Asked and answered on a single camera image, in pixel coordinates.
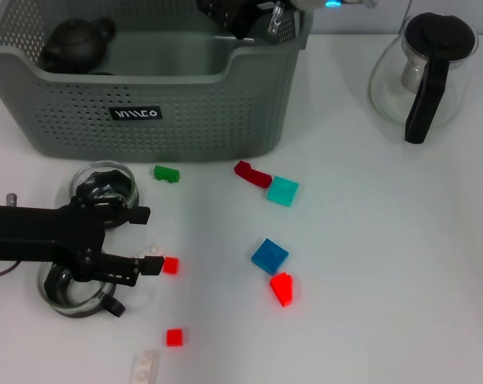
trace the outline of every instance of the red cube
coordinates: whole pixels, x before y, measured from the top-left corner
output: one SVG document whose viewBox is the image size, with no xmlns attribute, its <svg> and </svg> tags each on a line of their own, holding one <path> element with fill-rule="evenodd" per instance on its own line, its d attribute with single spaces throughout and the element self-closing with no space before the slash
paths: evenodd
<svg viewBox="0 0 483 384">
<path fill-rule="evenodd" d="M 176 328 L 167 330 L 167 346 L 183 346 L 183 330 Z"/>
<path fill-rule="evenodd" d="M 163 262 L 164 274 L 177 274 L 178 270 L 179 270 L 178 258 L 165 258 L 165 261 Z"/>
</svg>

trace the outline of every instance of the cyan block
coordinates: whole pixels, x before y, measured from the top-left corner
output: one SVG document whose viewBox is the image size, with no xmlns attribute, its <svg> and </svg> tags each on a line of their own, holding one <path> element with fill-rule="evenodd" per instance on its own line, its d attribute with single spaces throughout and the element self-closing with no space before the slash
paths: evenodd
<svg viewBox="0 0 483 384">
<path fill-rule="evenodd" d="M 266 239 L 252 257 L 252 262 L 268 274 L 275 275 L 289 252 Z"/>
<path fill-rule="evenodd" d="M 268 199 L 283 206 L 291 206 L 298 190 L 298 183 L 276 176 L 270 185 Z"/>
</svg>

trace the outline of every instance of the black teapot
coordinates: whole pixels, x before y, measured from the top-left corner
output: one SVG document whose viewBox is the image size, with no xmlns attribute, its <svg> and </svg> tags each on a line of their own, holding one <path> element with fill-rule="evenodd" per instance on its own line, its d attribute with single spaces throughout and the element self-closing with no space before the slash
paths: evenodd
<svg viewBox="0 0 483 384">
<path fill-rule="evenodd" d="M 50 72 L 86 74 L 101 64 L 114 35 L 115 24 L 109 18 L 93 22 L 70 19 L 51 34 L 43 57 L 53 69 Z"/>
</svg>

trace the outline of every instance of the red block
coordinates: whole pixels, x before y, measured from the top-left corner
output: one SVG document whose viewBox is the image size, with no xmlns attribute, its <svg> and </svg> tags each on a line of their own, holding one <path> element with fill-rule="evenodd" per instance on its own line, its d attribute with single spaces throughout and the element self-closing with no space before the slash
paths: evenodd
<svg viewBox="0 0 483 384">
<path fill-rule="evenodd" d="M 263 174 L 258 170 L 253 170 L 248 162 L 239 162 L 234 167 L 234 172 L 247 182 L 251 182 L 261 188 L 268 188 L 272 183 L 272 177 L 269 174 Z"/>
<path fill-rule="evenodd" d="M 163 273 L 164 274 L 177 274 L 179 270 L 179 259 L 178 258 L 165 258 L 163 262 Z"/>
<path fill-rule="evenodd" d="M 176 328 L 174 330 L 167 330 L 167 346 L 183 346 L 183 330 Z"/>
<path fill-rule="evenodd" d="M 270 279 L 270 286 L 282 306 L 288 306 L 293 301 L 293 278 L 286 272 Z"/>
</svg>

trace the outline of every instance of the green block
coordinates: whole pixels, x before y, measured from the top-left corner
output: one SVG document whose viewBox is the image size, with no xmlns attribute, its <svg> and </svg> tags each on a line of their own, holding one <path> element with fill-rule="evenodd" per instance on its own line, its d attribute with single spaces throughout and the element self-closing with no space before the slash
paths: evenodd
<svg viewBox="0 0 483 384">
<path fill-rule="evenodd" d="M 154 167 L 154 177 L 157 180 L 166 180 L 167 182 L 179 182 L 181 175 L 178 170 L 165 168 L 164 166 Z"/>
</svg>

